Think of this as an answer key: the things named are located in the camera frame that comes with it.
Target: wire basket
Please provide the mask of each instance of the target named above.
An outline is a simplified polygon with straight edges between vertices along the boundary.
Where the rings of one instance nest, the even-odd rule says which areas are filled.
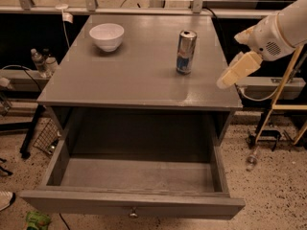
[[[50,119],[40,132],[33,146],[52,155],[59,141],[59,133],[55,123]]]

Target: can lid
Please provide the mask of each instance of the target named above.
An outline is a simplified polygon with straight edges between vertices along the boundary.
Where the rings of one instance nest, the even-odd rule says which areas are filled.
[[[187,38],[195,38],[198,36],[198,34],[192,30],[183,30],[181,31],[180,35]]]

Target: green object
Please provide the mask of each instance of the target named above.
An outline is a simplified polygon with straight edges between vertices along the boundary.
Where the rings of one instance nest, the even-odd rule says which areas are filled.
[[[51,219],[49,216],[40,212],[31,211],[27,214],[26,222],[26,230],[47,230]]]

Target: soda can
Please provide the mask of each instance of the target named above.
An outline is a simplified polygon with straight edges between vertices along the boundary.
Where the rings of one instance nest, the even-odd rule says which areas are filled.
[[[177,71],[189,74],[192,71],[192,60],[198,35],[192,30],[183,30],[179,34],[177,49]]]

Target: plastic bottle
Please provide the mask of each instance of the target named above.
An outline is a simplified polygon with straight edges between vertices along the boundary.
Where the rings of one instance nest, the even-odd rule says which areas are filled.
[[[247,171],[251,172],[258,163],[259,149],[256,147],[247,158]]]
[[[43,49],[42,52],[43,52],[43,55],[45,57],[46,67],[50,71],[50,74],[53,75],[59,67],[57,59],[49,51],[49,49]]]
[[[32,49],[31,58],[40,76],[44,79],[49,78],[51,74],[50,71],[48,71],[46,68],[45,58],[43,57],[43,55],[40,52],[38,52],[36,49]]]

